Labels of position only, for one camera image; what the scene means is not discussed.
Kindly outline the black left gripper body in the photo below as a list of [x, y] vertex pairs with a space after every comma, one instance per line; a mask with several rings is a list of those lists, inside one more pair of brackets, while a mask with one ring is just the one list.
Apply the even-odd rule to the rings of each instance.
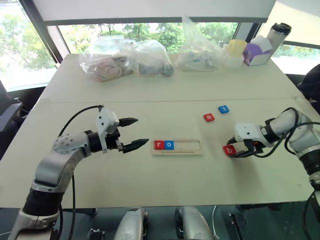
[[124, 147], [123, 144], [120, 142], [120, 132], [118, 130], [118, 127], [115, 127], [114, 122], [110, 122], [107, 125], [106, 129], [106, 146], [108, 150], [118, 150], [119, 152], [122, 152]]

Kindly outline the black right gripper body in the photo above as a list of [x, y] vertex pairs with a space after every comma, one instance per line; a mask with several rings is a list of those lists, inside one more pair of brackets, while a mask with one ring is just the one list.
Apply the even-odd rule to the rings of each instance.
[[247, 148], [246, 152], [250, 155], [261, 154], [263, 153], [263, 148], [265, 148], [265, 145], [262, 144], [261, 142], [254, 141], [251, 139], [245, 139], [244, 145]]

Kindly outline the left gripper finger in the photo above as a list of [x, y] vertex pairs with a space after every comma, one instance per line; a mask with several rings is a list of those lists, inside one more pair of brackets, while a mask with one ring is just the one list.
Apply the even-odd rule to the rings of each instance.
[[138, 119], [134, 117], [126, 117], [126, 118], [120, 118], [119, 119], [119, 126], [120, 127], [126, 127], [129, 126], [135, 122], [137, 122]]
[[129, 153], [129, 152], [135, 151], [135, 150], [139, 149], [140, 147], [142, 147], [143, 145], [145, 145], [148, 141], [149, 141], [148, 138], [134, 140], [131, 143], [123, 146], [123, 152]]

